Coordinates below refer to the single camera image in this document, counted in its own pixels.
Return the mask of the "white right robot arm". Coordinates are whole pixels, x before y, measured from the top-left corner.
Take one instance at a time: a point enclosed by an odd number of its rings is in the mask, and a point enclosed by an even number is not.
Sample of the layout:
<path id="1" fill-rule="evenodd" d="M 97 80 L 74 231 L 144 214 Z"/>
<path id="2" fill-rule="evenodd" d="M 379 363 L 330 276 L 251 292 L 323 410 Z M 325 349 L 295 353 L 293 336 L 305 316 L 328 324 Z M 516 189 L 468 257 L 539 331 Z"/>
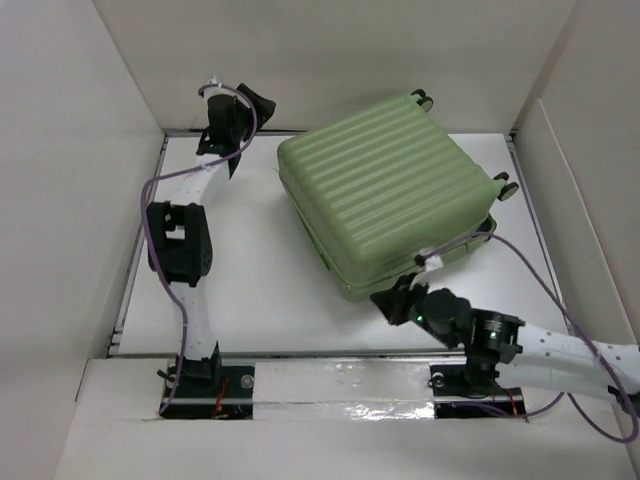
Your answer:
<path id="1" fill-rule="evenodd" d="M 416 325 L 466 358 L 462 381 L 474 393 L 532 387 L 623 404 L 639 403 L 639 347 L 554 332 L 515 315 L 475 308 L 447 288 L 401 276 L 370 300 L 393 326 Z"/>

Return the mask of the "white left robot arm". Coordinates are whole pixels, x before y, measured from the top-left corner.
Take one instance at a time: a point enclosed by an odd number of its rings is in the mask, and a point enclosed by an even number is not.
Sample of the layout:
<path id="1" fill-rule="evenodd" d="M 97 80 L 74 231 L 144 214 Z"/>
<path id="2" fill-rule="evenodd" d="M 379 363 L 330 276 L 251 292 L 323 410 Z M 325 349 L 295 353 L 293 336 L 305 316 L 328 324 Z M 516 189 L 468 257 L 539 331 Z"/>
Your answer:
<path id="1" fill-rule="evenodd" d="M 162 372 L 173 400 L 193 388 L 212 396 L 222 387 L 219 347 L 212 333 L 205 280 L 214 260 L 206 207 L 235 174 L 243 152 L 275 113 L 276 104 L 244 83 L 216 78 L 198 90 L 208 124 L 192 167 L 174 172 L 176 190 L 163 201 L 141 200 L 148 262 L 176 307 L 181 341 L 173 367 Z"/>

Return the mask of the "green hard-shell suitcase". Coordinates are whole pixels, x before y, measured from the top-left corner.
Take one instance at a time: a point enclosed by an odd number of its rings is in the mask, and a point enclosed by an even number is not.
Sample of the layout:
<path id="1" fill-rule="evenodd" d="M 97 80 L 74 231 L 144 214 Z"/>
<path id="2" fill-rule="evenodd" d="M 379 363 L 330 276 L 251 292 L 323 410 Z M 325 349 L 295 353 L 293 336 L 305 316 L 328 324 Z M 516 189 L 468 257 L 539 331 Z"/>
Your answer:
<path id="1" fill-rule="evenodd" d="M 519 189 L 490 175 L 431 116 L 422 89 L 283 141 L 277 169 L 344 298 L 361 302 L 415 272 L 419 251 L 452 263 L 494 232 L 495 202 Z"/>

